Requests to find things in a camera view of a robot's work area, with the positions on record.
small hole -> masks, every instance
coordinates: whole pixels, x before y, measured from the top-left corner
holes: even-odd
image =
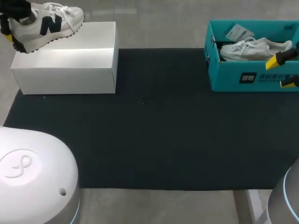
[[[62,196],[66,196],[66,190],[65,190],[64,188],[59,189],[59,193],[60,193]]]

shoe sole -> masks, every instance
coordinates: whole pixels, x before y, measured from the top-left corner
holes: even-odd
[[[43,36],[42,38],[33,40],[31,42],[27,42],[27,43],[21,43],[14,36],[12,36],[12,39],[14,42],[13,47],[14,47],[14,49],[16,49],[17,51],[19,51],[21,53],[26,53],[26,54],[32,53],[36,50],[39,50],[41,47],[47,45],[50,42],[73,36],[81,28],[81,26],[83,25],[83,22],[84,22],[84,18],[80,23],[78,23],[77,26],[74,27],[75,32],[73,32],[71,29],[68,29],[68,30],[65,30],[62,32],[48,34],[46,36]]]
[[[233,60],[233,59],[229,59],[229,58],[226,58],[226,57],[223,57],[222,58],[227,61],[227,62],[245,62],[245,61],[237,61],[237,60]]]

sneaker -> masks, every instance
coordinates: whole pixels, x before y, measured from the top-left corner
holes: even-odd
[[[47,43],[73,35],[82,26],[84,12],[79,7],[62,6],[57,3],[32,4],[35,22],[9,18],[14,48],[30,53]]]
[[[292,48],[292,42],[276,43],[266,38],[247,38],[236,44],[225,45],[220,50],[220,55],[226,61],[268,61],[276,53]]]

robot logo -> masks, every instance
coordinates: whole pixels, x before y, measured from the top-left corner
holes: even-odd
[[[28,149],[16,149],[0,157],[0,181],[9,185],[34,180],[40,169],[37,154]]]

paper tag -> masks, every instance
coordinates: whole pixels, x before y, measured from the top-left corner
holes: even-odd
[[[239,24],[235,24],[235,26],[229,31],[226,35],[226,38],[234,41],[239,42],[243,41],[248,37],[253,37],[254,33],[245,29],[244,27],[240,26]]]

